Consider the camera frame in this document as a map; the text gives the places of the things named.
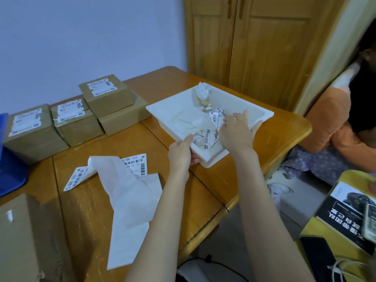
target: blue plastic bin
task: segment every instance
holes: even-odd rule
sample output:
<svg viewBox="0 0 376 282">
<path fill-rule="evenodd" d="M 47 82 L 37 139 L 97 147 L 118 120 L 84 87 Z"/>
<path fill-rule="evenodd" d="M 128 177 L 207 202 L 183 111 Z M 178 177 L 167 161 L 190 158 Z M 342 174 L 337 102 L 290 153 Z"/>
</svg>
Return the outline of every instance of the blue plastic bin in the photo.
<svg viewBox="0 0 376 282">
<path fill-rule="evenodd" d="M 8 114 L 0 114 L 0 197 L 25 184 L 29 167 L 3 146 Z"/>
</svg>

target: black and white book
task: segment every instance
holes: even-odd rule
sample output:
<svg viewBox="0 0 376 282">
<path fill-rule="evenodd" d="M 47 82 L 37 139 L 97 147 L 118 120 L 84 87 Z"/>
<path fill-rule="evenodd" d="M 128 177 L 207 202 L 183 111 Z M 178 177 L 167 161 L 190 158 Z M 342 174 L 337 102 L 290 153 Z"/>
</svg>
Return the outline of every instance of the black and white book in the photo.
<svg viewBox="0 0 376 282">
<path fill-rule="evenodd" d="M 373 255 L 375 245 L 361 234 L 366 204 L 376 206 L 376 200 L 350 185 L 339 182 L 317 210 L 316 218 Z"/>
</svg>

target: cabinet door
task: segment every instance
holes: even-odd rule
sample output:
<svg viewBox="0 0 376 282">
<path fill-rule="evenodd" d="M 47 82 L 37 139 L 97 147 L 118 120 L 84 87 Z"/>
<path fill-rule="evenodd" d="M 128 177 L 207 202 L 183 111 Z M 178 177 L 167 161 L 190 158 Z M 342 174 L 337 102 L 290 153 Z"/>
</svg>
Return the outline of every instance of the cabinet door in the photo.
<svg viewBox="0 0 376 282">
<path fill-rule="evenodd" d="M 293 110 L 345 0 L 238 0 L 229 87 Z"/>
<path fill-rule="evenodd" d="M 184 0 L 189 73 L 228 85 L 237 0 Z"/>
</svg>

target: purple patterned fabric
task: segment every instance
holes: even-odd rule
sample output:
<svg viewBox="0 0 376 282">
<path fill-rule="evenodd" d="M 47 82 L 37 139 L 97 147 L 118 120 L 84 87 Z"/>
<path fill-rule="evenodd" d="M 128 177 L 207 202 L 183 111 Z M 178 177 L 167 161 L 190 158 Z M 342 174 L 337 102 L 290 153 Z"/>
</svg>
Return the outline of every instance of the purple patterned fabric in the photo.
<svg viewBox="0 0 376 282">
<path fill-rule="evenodd" d="M 360 170 L 348 162 L 333 146 L 324 148 L 317 153 L 306 151 L 295 146 L 281 167 L 292 178 L 304 171 L 311 171 L 316 177 L 330 185 L 335 185 L 342 172 Z"/>
</svg>

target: cabinet handle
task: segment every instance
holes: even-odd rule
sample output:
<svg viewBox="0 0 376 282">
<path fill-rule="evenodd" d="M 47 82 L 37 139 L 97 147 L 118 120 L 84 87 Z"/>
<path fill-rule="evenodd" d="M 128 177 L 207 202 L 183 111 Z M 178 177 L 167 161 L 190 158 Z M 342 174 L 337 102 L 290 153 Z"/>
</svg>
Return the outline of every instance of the cabinet handle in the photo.
<svg viewBox="0 0 376 282">
<path fill-rule="evenodd" d="M 244 5 L 246 3 L 246 0 L 240 0 L 240 11 L 239 11 L 239 19 L 243 18 L 243 12 L 244 12 Z"/>
<path fill-rule="evenodd" d="M 229 5 L 229 10 L 227 11 L 227 18 L 228 18 L 228 19 L 231 19 L 232 0 L 229 0 L 229 1 L 227 2 L 227 4 Z"/>
</svg>

